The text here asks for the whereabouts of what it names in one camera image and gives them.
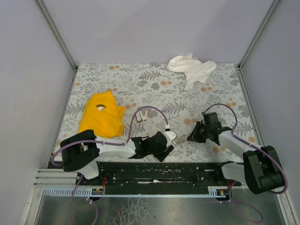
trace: white wall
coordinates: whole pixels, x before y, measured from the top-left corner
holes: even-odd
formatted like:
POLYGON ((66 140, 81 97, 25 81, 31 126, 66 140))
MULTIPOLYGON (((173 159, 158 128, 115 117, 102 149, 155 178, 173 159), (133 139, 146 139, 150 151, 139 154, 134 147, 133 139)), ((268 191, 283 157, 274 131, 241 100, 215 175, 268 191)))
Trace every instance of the white wall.
POLYGON ((273 0, 44 0, 76 63, 239 63, 273 0))
POLYGON ((244 68, 263 134, 276 148, 300 216, 300 1, 279 5, 244 68))
POLYGON ((0 224, 19 223, 72 70, 34 0, 0 1, 0 224))

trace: purple cable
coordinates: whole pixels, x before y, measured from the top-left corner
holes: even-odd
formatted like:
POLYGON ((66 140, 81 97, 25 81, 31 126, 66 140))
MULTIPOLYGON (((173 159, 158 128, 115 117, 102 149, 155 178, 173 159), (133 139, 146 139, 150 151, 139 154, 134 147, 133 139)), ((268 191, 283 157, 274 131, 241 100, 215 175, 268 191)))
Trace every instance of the purple cable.
MULTIPOLYGON (((72 225, 72 220, 71 220, 71 204, 72 204, 72 199, 73 199, 75 191, 78 188, 78 185, 80 184, 80 182, 81 182, 82 179, 83 179, 83 175, 81 174, 81 176, 79 178, 79 181, 77 182, 77 184, 76 184, 76 186, 75 186, 75 188, 74 188, 74 190, 72 191, 72 194, 71 194, 71 199, 70 199, 69 209, 68 209, 69 222, 70 222, 71 225, 72 225)), ((93 203, 94 206, 95 206, 95 208, 96 208, 96 216, 95 216, 95 219, 94 219, 94 221, 92 223, 92 225, 94 225, 96 223, 97 219, 98 219, 98 207, 97 207, 96 203, 93 200, 91 200, 90 202, 93 203)))
POLYGON ((234 182, 232 183, 232 185, 230 186, 230 189, 229 189, 229 200, 230 200, 230 203, 231 203, 232 207, 233 207, 234 210, 235 210, 241 217, 243 217, 244 219, 246 219, 246 220, 248 220, 248 221, 250 221, 250 222, 252 222, 252 223, 255 223, 255 224, 260 224, 260 223, 262 223, 263 220, 264 220, 264 219, 263 219, 263 215, 262 215, 262 213, 261 213, 254 205, 249 204, 249 203, 247 203, 247 202, 242 202, 242 201, 238 201, 238 200, 233 200, 233 199, 232 199, 232 187, 234 186, 234 184, 235 184, 236 182, 237 182, 237 181, 234 181, 234 182), (254 209, 256 212, 258 212, 258 214, 261 216, 261 220, 259 220, 259 221, 251 220, 251 219, 249 219, 248 217, 244 216, 244 214, 242 214, 240 211, 238 211, 238 209, 235 207, 235 205, 234 205, 233 203, 239 203, 239 204, 243 204, 243 205, 250 206, 250 207, 251 207, 252 209, 254 209))
POLYGON ((56 163, 56 162, 54 161, 55 157, 56 157, 61 151, 63 151, 64 149, 67 149, 67 148, 69 148, 69 147, 71 147, 71 146, 73 146, 73 145, 76 145, 76 144, 81 144, 81 143, 98 143, 98 144, 108 144, 108 145, 115 145, 115 146, 123 146, 123 145, 127 144, 127 143, 130 141, 130 138, 131 138, 132 124, 133 124, 133 120, 134 120, 134 118, 135 118, 135 115, 136 115, 140 110, 145 109, 145 108, 152 108, 152 109, 155 109, 155 110, 159 111, 159 112, 163 115, 166 124, 167 124, 167 125, 169 124, 167 117, 165 116, 165 114, 164 114, 161 110, 157 109, 156 107, 150 106, 150 105, 143 106, 143 107, 139 108, 138 110, 136 110, 136 112, 134 113, 134 115, 133 115, 133 117, 132 117, 132 119, 131 119, 130 125, 129 125, 128 139, 127 139, 124 143, 112 143, 112 142, 105 142, 105 143, 104 143, 103 141, 97 141, 97 140, 82 140, 82 141, 72 142, 72 143, 67 144, 67 145, 63 146, 62 148, 58 149, 58 150, 53 154, 53 156, 52 156, 52 158, 51 158, 51 163, 52 163, 52 165, 53 165, 53 166, 63 166, 63 163, 56 163))
POLYGON ((275 159, 273 159, 269 154, 267 154, 266 152, 264 152, 261 148, 258 148, 257 146, 250 144, 249 142, 245 141, 244 139, 238 137, 237 135, 235 135, 235 134, 233 133, 233 132, 234 132, 234 129, 235 129, 236 126, 238 125, 238 119, 237 119, 237 116, 236 116, 236 114, 235 114, 235 112, 234 112, 234 110, 233 110, 232 108, 230 108, 229 106, 227 106, 227 105, 225 105, 225 104, 222 104, 222 103, 216 103, 216 104, 213 104, 213 105, 211 105, 210 107, 208 107, 208 108, 203 112, 203 114, 206 113, 209 109, 211 109, 213 106, 216 106, 216 105, 223 105, 223 106, 229 108, 229 109, 231 110, 231 112, 233 113, 234 118, 235 118, 235 124, 234 124, 234 126, 233 126, 233 128, 232 128, 232 130, 231 130, 232 136, 233 136, 235 139, 239 140, 240 142, 243 142, 244 144, 248 145, 249 147, 252 147, 252 148, 258 150, 259 152, 261 152, 262 154, 264 154, 264 155, 265 155, 269 160, 271 160, 272 163, 274 163, 275 166, 280 170, 280 172, 281 172, 281 174, 282 174, 282 176, 283 176, 283 180, 284 180, 285 186, 284 186, 284 188, 283 188, 281 191, 278 191, 278 192, 276 192, 276 191, 270 191, 270 192, 273 193, 273 194, 277 194, 277 195, 283 194, 284 192, 286 192, 287 187, 288 187, 287 176, 286 176, 284 170, 282 169, 282 167, 278 164, 278 162, 276 162, 275 159))

